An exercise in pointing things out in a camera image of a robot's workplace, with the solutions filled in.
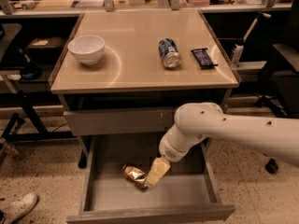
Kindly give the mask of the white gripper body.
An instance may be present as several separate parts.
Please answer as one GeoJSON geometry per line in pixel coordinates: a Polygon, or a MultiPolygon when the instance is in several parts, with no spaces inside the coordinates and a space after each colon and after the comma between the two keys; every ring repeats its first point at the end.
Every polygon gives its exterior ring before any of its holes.
{"type": "Polygon", "coordinates": [[[162,157],[170,162],[178,162],[189,151],[188,142],[185,138],[175,137],[173,135],[165,135],[159,145],[159,152],[162,157]]]}

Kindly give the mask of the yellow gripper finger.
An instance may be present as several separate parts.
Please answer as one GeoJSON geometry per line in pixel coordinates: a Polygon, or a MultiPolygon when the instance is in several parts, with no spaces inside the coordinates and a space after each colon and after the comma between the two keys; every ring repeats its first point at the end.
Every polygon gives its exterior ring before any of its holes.
{"type": "Polygon", "coordinates": [[[170,162],[164,157],[156,158],[152,163],[149,173],[147,175],[145,184],[148,188],[153,188],[160,181],[160,179],[170,169],[170,162]]]}

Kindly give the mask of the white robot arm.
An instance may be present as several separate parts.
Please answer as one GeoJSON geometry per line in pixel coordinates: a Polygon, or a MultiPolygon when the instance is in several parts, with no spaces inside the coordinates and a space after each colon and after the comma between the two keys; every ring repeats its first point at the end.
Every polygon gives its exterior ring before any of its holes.
{"type": "Polygon", "coordinates": [[[150,167],[146,186],[156,186],[173,162],[212,137],[299,166],[298,119],[228,115],[214,103],[187,103],[176,110],[173,126],[160,141],[160,156],[150,167]]]}

